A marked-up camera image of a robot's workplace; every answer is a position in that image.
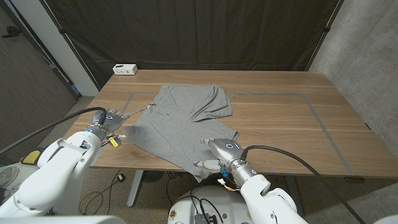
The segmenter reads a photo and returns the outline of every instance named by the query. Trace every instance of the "cable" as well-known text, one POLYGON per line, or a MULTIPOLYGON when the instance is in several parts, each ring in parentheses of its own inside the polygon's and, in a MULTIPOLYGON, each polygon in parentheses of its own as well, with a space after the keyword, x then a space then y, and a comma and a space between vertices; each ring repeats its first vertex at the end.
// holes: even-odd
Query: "cable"
POLYGON ((50 123, 49 125, 46 125, 46 126, 44 126, 43 128, 40 128, 40 129, 34 131, 33 133, 30 133, 30 134, 28 134, 27 136, 21 138, 20 140, 18 140, 18 141, 16 141, 16 142, 12 143, 11 145, 5 147, 3 150, 0 151, 0 156, 4 155, 6 152, 8 152, 8 151, 10 151, 11 149, 13 149, 14 147, 16 147, 16 146, 22 144, 23 142, 26 142, 26 141, 27 141, 28 139, 30 139, 31 137, 34 137, 34 136, 36 136, 37 134, 39 134, 39 133, 41 133, 41 132, 43 132, 43 131, 45 131, 45 130, 47 130, 47 129, 49 129, 49 128, 52 128, 52 127, 54 127, 54 126, 57 125, 57 124, 60 124, 60 123, 62 123, 62 122, 64 122, 64 121, 66 121, 66 120, 69 120, 70 118, 74 118, 74 117, 76 117, 76 116, 78 116, 78 115, 81 115, 81 114, 83 114, 83 113, 87 113, 87 112, 90 112, 90 111, 98 111, 98 110, 103 111, 103 113, 105 114, 104 116, 101 116, 101 118, 99 119, 99 122, 98 122, 98 123, 99 123, 99 124, 104 124, 105 118, 106 118, 106 109, 105 109, 105 108, 102 108, 102 107, 94 107, 94 108, 87 108, 87 109, 84 109, 84 110, 81 110, 81 111, 77 111, 77 112, 72 113, 72 114, 70 114, 70 115, 68 115, 68 116, 66 116, 66 117, 63 117, 62 119, 59 119, 58 121, 54 121, 54 122, 50 123))
POLYGON ((200 210, 201 210, 201 212, 203 213, 203 216, 205 217, 207 223, 210 224, 209 220, 207 219, 207 217, 206 217, 206 215, 205 215, 205 209, 203 208, 203 205, 202 205, 202 203, 201 203, 202 200, 205 200, 205 201, 207 201, 208 203, 210 203, 210 205, 216 210, 216 212, 217 212, 217 214, 218 214, 218 216, 219 216, 221 222, 224 223, 223 218, 221 217, 220 213, 218 212, 217 208, 213 205, 213 203, 211 203, 209 200, 207 200, 207 199, 205 199, 205 198, 202 198, 202 199, 200 199, 200 201, 199 201, 199 205, 200 205, 200 210))
POLYGON ((270 151, 274 151, 274 152, 278 152, 281 154, 284 154, 286 156, 289 156, 293 159, 295 159, 296 161, 299 161, 301 164, 303 164, 307 169, 309 169, 311 172, 313 172, 315 174, 316 177, 318 177, 328 188, 330 191, 332 191, 334 193, 334 195, 340 200, 340 202, 343 203, 343 205, 349 210, 349 212, 351 212, 351 214, 353 214, 353 216, 357 219, 357 221, 359 221, 360 223, 365 223, 364 220, 354 211, 353 208, 351 208, 351 206, 338 194, 338 192, 318 173, 318 171, 316 171, 312 166, 310 166, 310 164, 307 164, 303 159, 301 159, 300 157, 296 156, 295 154, 292 154, 290 152, 275 148, 275 147, 269 147, 269 146, 249 146, 247 148, 245 148, 242 152, 241 155, 241 160, 245 161, 246 160, 246 156, 248 155, 248 151, 251 149, 265 149, 265 150, 270 150, 270 151))
MULTIPOLYGON (((191 177, 189 176, 188 172, 186 172, 185 174, 188 176, 188 179, 189 179, 189 181, 191 182, 191 184, 192 184, 192 187, 195 187, 195 186, 193 185, 193 182, 192 182, 192 180, 191 180, 191 177)), ((198 214, 199 214, 199 212, 198 212, 197 205, 195 205, 195 202, 193 201, 193 197, 192 197, 192 190, 193 190, 193 189, 191 189, 191 190, 189 191, 189 195, 191 196, 191 199, 192 199, 193 206, 195 206, 195 210, 197 211, 197 215, 198 215, 198 214)))
POLYGON ((113 182, 115 180, 115 178, 118 176, 119 172, 121 171, 121 169, 118 170, 118 172, 114 175, 112 182, 111 182, 111 188, 109 190, 109 205, 108 205, 108 212, 106 213, 107 215, 109 215, 109 210, 111 209, 111 193, 112 193, 112 186, 114 185, 113 182))
POLYGON ((199 200, 198 197, 188 195, 188 196, 180 197, 179 199, 177 199, 177 200, 172 204, 172 206, 170 207, 170 209, 171 209, 177 202, 179 202, 179 201, 181 201, 182 199, 185 199, 185 198, 195 198, 196 200, 198 200, 198 202, 200 202, 200 200, 199 200))
POLYGON ((169 199, 169 202, 170 202, 170 204, 172 204, 173 205, 173 202, 172 202, 172 200, 170 199, 170 196, 169 196, 169 182, 170 182, 170 179, 167 181, 167 184, 166 184, 166 195, 167 195, 167 198, 169 199))
POLYGON ((146 106, 146 107, 144 107, 144 108, 141 108, 141 109, 139 109, 139 110, 137 110, 137 111, 134 111, 134 112, 132 112, 131 114, 129 114, 128 116, 131 116, 131 115, 133 115, 133 114, 136 114, 136 113, 138 113, 138 112, 141 112, 141 111, 147 109, 150 105, 154 105, 154 104, 150 103, 148 106, 146 106))
POLYGON ((99 204, 99 206, 98 206, 98 208, 95 210, 95 212, 92 214, 92 215, 95 215, 97 212, 98 212, 98 210, 101 208, 101 206, 102 206, 102 203, 103 203, 103 201, 104 201, 104 195, 102 194, 102 193, 104 193, 106 190, 108 190, 108 189, 110 189, 110 191, 109 191, 109 207, 108 207, 108 213, 107 214, 109 214, 109 209, 110 209, 110 207, 111 207, 111 192, 112 192, 112 186, 114 185, 114 184, 116 184, 116 183, 118 183, 119 181, 117 180, 117 181, 114 181, 114 179, 118 176, 118 174, 119 174, 119 172, 121 171, 121 169, 119 169, 118 170, 118 172, 115 174, 115 176, 113 177, 113 179, 112 179, 112 183, 111 183, 111 185, 109 186, 109 187, 107 187, 106 189, 104 189, 103 191, 101 191, 101 192, 90 192, 90 193, 88 193, 88 194, 86 194, 81 200, 80 200, 80 203, 79 203, 79 212, 80 213, 82 213, 83 215, 87 215, 87 209, 88 209, 88 206, 90 205, 90 203, 94 200, 94 198, 96 198, 96 197, 98 197, 98 196, 101 196, 101 203, 99 204), (87 206, 86 206, 86 208, 85 208, 85 211, 83 212, 82 210, 81 210, 81 203, 84 201, 84 199, 85 198, 87 198, 89 195, 92 195, 92 194, 95 194, 95 193, 97 193, 97 195, 95 195, 88 203, 87 203, 87 206))

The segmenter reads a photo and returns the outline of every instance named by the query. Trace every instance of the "table leg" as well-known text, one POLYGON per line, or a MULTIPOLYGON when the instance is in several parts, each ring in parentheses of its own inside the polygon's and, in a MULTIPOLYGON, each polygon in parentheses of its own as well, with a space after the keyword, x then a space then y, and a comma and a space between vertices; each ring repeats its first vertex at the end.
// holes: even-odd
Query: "table leg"
POLYGON ((286 180, 287 188, 289 190, 289 195, 292 197, 294 203, 296 204, 297 213, 299 215, 304 215, 299 190, 297 188, 296 178, 292 175, 289 175, 289 176, 285 176, 285 180, 286 180))
POLYGON ((136 173, 134 174, 134 178, 131 183, 129 198, 127 199, 128 207, 133 207, 136 204, 138 198, 138 192, 142 185, 143 176, 144 176, 143 170, 136 170, 136 173))

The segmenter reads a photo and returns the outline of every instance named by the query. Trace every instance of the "yellow label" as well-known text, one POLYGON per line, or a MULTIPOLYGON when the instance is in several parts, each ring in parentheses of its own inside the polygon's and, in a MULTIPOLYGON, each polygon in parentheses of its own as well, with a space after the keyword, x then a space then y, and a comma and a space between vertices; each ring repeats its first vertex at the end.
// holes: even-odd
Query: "yellow label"
POLYGON ((113 138, 110 138, 109 141, 112 143, 112 145, 114 147, 118 147, 119 146, 119 144, 113 138))

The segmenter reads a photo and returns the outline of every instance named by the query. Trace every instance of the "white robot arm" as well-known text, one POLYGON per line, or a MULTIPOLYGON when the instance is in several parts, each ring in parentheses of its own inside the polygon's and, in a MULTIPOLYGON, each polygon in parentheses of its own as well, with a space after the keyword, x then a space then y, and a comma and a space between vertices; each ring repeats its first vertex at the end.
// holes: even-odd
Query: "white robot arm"
POLYGON ((19 190, 0 207, 0 218, 44 215, 65 191, 71 179, 81 178, 106 136, 120 128, 128 115, 116 110, 102 111, 91 117, 90 125, 68 139, 58 139, 42 153, 40 168, 29 176, 19 190), (105 122, 99 124, 102 116, 105 122))
POLYGON ((210 151, 219 161, 200 161, 194 164, 212 172, 219 172, 225 167, 230 170, 235 183, 240 186, 251 218, 255 224, 270 223, 307 223, 297 214, 297 207, 288 193, 276 188, 268 192, 271 183, 252 168, 246 161, 241 161, 241 146, 232 139, 204 139, 210 151))

